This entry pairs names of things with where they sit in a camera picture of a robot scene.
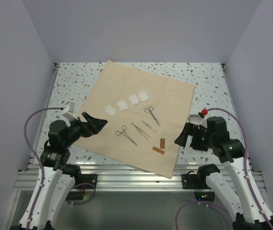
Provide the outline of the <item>steel surgical scissors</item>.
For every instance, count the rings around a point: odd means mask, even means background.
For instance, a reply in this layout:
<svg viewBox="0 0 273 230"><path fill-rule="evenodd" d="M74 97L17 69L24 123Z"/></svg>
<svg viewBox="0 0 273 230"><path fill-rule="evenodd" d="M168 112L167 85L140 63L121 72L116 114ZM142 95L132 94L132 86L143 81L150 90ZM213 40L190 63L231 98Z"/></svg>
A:
<svg viewBox="0 0 273 230"><path fill-rule="evenodd" d="M144 112L149 113L152 116L152 118L154 119L154 121L157 123L157 125L160 126L158 119L153 114L153 110L154 110L154 108L152 106L149 106L148 108L145 108Z"/></svg>

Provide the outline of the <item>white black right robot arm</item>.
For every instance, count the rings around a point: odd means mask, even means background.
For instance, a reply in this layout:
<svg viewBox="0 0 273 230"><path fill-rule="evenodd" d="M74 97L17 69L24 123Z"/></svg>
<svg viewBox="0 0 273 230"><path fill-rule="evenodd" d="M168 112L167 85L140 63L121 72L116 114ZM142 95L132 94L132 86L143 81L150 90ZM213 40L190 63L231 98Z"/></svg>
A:
<svg viewBox="0 0 273 230"><path fill-rule="evenodd" d="M245 148L240 140L230 138L226 121L219 116L190 115L175 143L183 146L189 136L192 149L212 149L234 186L224 181L215 164L207 164L200 166L195 174L182 174L182 188L211 189L230 214L235 230L273 230L273 213L257 188Z"/></svg>

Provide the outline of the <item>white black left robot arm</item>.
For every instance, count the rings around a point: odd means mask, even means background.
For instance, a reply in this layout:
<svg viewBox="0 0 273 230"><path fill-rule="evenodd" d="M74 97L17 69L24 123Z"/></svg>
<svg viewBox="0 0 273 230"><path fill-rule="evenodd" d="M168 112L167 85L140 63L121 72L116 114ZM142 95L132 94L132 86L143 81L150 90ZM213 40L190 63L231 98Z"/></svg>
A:
<svg viewBox="0 0 273 230"><path fill-rule="evenodd" d="M82 115L85 121L67 115L68 125L63 120L49 125L43 151L36 156L39 171L34 191L19 223L10 227L12 230L52 230L72 189L96 189L90 180L83 180L79 166L67 163L72 144L80 138L97 135L107 124L107 120L94 118L86 112Z"/></svg>

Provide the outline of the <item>long steel tweezers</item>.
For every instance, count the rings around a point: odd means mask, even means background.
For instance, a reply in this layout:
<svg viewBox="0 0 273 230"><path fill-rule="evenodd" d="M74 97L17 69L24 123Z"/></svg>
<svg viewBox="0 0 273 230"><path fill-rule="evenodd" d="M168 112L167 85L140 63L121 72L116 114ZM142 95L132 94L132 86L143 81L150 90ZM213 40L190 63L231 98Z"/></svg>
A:
<svg viewBox="0 0 273 230"><path fill-rule="evenodd" d="M136 126L133 122L131 122L131 124L136 128L136 130L146 139L150 138L150 136L145 133L141 128L139 128L138 126Z"/></svg>

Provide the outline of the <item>steel hemostat forceps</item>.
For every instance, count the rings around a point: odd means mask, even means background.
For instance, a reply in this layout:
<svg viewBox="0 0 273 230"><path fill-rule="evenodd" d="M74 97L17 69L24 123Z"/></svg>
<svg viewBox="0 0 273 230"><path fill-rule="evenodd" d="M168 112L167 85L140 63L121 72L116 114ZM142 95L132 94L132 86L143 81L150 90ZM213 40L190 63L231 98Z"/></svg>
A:
<svg viewBox="0 0 273 230"><path fill-rule="evenodd" d="M117 130L115 132L115 134L117 136L125 136L131 143L133 143L135 146L137 146L136 142L127 134L126 130L127 130L127 127L126 126L122 126L121 130Z"/></svg>

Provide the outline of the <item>short steel tweezers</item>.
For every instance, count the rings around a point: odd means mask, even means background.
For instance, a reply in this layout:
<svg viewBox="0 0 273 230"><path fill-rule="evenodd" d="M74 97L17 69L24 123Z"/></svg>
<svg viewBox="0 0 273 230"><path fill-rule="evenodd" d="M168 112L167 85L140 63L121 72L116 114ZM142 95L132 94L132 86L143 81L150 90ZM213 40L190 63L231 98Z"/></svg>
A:
<svg viewBox="0 0 273 230"><path fill-rule="evenodd" d="M151 125L149 125L148 123L144 122L143 120L142 120L142 122L143 122L150 130L152 130L153 132L156 132L156 129L154 129Z"/></svg>

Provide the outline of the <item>brown bandage strip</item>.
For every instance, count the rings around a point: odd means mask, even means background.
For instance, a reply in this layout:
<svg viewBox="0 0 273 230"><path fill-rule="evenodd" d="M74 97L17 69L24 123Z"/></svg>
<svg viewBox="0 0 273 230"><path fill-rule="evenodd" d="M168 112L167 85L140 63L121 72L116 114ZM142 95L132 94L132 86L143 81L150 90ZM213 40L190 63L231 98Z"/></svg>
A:
<svg viewBox="0 0 273 230"><path fill-rule="evenodd" d="M166 140L164 138L161 138L160 139L160 149L165 149L165 143L166 143Z"/></svg>
<svg viewBox="0 0 273 230"><path fill-rule="evenodd" d="M154 151L156 151L156 152L158 152L158 153L160 153L162 155L164 155L164 153L165 153L162 149L159 149L159 148L157 148L155 146L152 147L152 150L154 150Z"/></svg>

